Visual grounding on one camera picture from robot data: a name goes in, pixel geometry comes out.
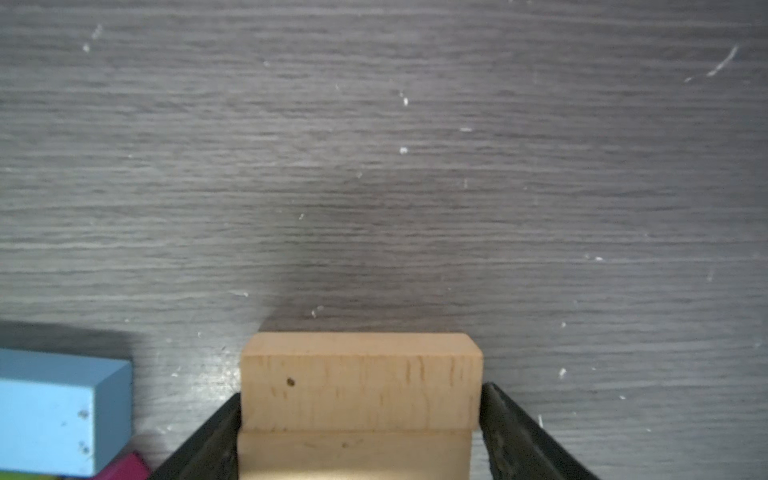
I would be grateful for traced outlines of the natural wood block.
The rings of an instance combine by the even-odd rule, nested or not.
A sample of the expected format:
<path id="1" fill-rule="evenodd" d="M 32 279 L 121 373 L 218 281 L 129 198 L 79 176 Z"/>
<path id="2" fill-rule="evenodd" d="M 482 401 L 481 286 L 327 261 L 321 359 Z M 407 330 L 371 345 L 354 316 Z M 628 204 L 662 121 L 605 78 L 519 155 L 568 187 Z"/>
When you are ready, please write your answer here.
<path id="1" fill-rule="evenodd" d="M 472 433 L 240 433 L 241 479 L 467 479 Z"/>
<path id="2" fill-rule="evenodd" d="M 241 354 L 242 428 L 473 430 L 483 366 L 464 333 L 261 332 Z"/>

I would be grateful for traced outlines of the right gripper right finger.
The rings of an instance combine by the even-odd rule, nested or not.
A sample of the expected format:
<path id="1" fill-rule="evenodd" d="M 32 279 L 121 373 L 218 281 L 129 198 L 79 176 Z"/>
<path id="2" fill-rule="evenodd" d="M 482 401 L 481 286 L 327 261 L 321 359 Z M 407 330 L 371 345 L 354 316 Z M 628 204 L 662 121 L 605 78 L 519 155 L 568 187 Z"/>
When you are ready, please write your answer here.
<path id="1" fill-rule="evenodd" d="M 493 382 L 482 386 L 479 425 L 494 479 L 597 480 Z"/>

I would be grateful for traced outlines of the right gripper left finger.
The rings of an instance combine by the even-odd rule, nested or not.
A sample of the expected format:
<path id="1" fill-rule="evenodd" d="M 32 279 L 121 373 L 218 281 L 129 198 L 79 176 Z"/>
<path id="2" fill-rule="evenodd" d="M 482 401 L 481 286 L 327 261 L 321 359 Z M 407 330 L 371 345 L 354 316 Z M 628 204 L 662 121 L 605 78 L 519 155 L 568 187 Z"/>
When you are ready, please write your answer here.
<path id="1" fill-rule="evenodd" d="M 230 397 L 149 477 L 149 480 L 238 478 L 241 394 Z"/>

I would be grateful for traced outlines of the light blue block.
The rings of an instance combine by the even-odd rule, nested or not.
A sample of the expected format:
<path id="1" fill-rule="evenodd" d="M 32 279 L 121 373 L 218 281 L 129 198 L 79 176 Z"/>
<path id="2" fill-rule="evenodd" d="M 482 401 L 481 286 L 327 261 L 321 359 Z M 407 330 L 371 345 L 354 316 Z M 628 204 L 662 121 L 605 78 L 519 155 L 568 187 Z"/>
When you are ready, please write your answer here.
<path id="1" fill-rule="evenodd" d="M 132 437 L 127 360 L 3 348 L 1 469 L 91 477 Z"/>

